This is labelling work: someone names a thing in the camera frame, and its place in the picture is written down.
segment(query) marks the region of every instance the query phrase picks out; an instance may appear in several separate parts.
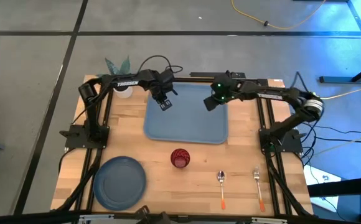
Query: blue plastic tray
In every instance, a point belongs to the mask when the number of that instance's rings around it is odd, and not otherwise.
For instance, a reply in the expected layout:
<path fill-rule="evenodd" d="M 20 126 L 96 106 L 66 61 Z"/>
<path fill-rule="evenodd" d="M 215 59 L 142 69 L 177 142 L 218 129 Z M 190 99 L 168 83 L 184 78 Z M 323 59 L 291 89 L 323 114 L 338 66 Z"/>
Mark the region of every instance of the blue plastic tray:
<path fill-rule="evenodd" d="M 144 133 L 150 139 L 221 144 L 228 137 L 227 105 L 207 111 L 203 100 L 211 95 L 209 85 L 174 83 L 176 96 L 168 93 L 172 107 L 162 111 L 150 96 Z"/>

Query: orange handle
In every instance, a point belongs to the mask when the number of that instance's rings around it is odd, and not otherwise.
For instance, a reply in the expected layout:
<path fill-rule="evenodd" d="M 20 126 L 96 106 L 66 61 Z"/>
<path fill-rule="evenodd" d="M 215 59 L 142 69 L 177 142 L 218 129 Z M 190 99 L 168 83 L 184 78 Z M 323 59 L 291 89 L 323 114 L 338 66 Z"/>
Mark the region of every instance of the orange handle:
<path fill-rule="evenodd" d="M 261 212 L 265 212 L 265 206 L 263 205 L 262 198 L 260 199 L 260 207 L 261 207 Z"/>
<path fill-rule="evenodd" d="M 225 199 L 222 199 L 222 210 L 224 210 L 224 209 L 225 209 Z"/>

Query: red cup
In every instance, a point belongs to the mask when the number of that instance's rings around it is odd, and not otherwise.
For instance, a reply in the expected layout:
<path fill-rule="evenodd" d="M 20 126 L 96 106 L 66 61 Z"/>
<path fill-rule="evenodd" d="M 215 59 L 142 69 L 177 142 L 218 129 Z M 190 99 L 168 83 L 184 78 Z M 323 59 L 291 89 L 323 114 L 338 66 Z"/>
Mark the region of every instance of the red cup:
<path fill-rule="evenodd" d="M 176 168 L 183 168 L 190 162 L 190 154 L 185 149 L 175 149 L 171 154 L 171 163 Z"/>

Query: metal spoon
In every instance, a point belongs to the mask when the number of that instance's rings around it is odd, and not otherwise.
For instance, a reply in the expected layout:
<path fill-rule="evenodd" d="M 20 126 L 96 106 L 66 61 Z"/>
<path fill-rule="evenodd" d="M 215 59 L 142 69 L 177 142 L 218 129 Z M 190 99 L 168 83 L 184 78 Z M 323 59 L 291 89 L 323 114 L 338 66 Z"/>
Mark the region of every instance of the metal spoon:
<path fill-rule="evenodd" d="M 225 173 L 220 170 L 217 176 L 218 181 L 220 182 L 220 193 L 221 193 L 221 203 L 222 203 L 222 210 L 225 209 L 225 199 L 223 198 L 223 181 L 225 181 Z"/>

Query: blue plastic plate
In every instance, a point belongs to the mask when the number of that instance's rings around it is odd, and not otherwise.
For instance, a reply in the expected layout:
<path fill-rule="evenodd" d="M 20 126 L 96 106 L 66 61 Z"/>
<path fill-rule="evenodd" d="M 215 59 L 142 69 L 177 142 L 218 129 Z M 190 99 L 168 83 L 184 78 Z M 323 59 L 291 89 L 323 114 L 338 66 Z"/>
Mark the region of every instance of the blue plastic plate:
<path fill-rule="evenodd" d="M 133 158 L 119 156 L 105 162 L 96 173 L 93 193 L 108 210 L 121 211 L 132 207 L 143 196 L 146 174 Z"/>
<path fill-rule="evenodd" d="M 174 83 L 176 96 L 168 93 L 172 107 L 162 111 L 150 96 L 144 118 L 144 133 L 150 139 L 221 144 L 228 137 L 227 105 L 207 111 L 203 100 L 211 95 L 209 85 Z"/>

